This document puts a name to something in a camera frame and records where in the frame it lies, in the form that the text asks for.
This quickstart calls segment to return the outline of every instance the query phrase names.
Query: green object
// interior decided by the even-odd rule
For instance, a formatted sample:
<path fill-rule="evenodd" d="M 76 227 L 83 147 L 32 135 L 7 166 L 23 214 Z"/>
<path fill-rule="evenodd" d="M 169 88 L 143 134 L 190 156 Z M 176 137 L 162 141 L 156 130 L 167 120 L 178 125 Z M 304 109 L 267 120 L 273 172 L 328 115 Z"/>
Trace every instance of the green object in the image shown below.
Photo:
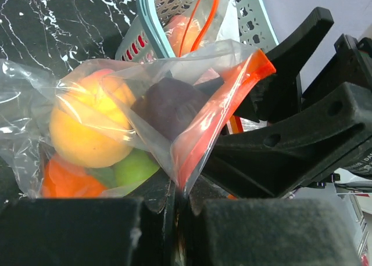
<path fill-rule="evenodd" d="M 109 189 L 117 187 L 115 173 L 111 167 L 88 168 L 87 173 Z"/>
<path fill-rule="evenodd" d="M 114 164 L 113 168 L 117 185 L 129 186 L 133 183 L 140 185 L 141 181 L 150 178 L 160 167 L 144 151 L 133 149 L 125 159 Z"/>

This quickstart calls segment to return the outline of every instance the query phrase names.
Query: basket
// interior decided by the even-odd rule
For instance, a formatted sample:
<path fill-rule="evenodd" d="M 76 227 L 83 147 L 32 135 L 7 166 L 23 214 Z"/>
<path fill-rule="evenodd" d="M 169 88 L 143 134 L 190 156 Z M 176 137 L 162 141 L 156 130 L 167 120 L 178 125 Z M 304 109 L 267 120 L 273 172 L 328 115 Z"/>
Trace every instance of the basket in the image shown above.
<path fill-rule="evenodd" d="M 182 14 L 194 0 L 136 0 L 138 15 L 122 40 L 115 59 L 144 63 L 175 57 L 163 26 Z M 262 0 L 235 0 L 240 41 L 267 52 L 278 41 Z"/>

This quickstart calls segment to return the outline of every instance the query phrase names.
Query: plastic bag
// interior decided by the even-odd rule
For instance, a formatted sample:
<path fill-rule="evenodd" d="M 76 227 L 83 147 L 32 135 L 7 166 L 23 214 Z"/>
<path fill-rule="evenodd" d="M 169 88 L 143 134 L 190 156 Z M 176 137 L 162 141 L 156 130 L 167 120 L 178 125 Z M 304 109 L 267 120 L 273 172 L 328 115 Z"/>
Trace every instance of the plastic bag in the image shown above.
<path fill-rule="evenodd" d="M 234 0 L 194 0 L 183 14 L 172 17 L 164 31 L 178 57 L 209 42 L 239 41 Z"/>
<path fill-rule="evenodd" d="M 187 195 L 222 126 L 274 73 L 233 41 L 145 64 L 89 60 L 61 80 L 0 65 L 0 156 L 29 197 L 124 196 L 159 165 Z M 198 82 L 209 70 L 219 76 Z"/>

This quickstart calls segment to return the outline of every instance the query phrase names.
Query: orange fruit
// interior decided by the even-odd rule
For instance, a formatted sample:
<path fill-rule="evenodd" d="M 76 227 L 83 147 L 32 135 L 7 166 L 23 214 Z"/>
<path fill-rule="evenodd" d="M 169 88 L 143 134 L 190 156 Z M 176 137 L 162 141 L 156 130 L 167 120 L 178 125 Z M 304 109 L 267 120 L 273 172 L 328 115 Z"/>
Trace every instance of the orange fruit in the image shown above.
<path fill-rule="evenodd" d="M 189 20 L 189 17 L 177 15 L 172 18 L 167 26 L 167 28 L 169 29 L 167 31 L 168 41 L 176 56 L 182 56 L 190 53 L 196 38 L 201 32 L 200 25 L 195 19 L 191 21 L 190 26 L 187 29 Z M 181 44 L 184 35 L 185 39 L 181 50 Z"/>
<path fill-rule="evenodd" d="M 49 131 L 57 153 L 72 164 L 109 167 L 132 150 L 124 143 L 131 125 L 120 105 L 131 106 L 135 97 L 119 78 L 105 77 L 101 85 L 102 77 L 112 72 L 97 71 L 57 95 Z"/>
<path fill-rule="evenodd" d="M 107 190 L 84 167 L 75 166 L 55 154 L 44 170 L 42 196 L 47 198 L 98 197 Z"/>

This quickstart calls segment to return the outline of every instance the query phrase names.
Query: black marble surface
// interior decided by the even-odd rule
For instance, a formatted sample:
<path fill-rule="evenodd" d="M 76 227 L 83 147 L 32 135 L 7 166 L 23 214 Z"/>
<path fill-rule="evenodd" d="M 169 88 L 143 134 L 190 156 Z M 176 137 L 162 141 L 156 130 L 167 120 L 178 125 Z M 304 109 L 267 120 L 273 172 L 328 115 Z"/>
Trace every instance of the black marble surface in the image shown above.
<path fill-rule="evenodd" d="M 113 59 L 135 11 L 134 0 L 0 0 L 0 59 L 63 77 L 87 59 Z M 1 161 L 0 207 L 22 196 Z"/>

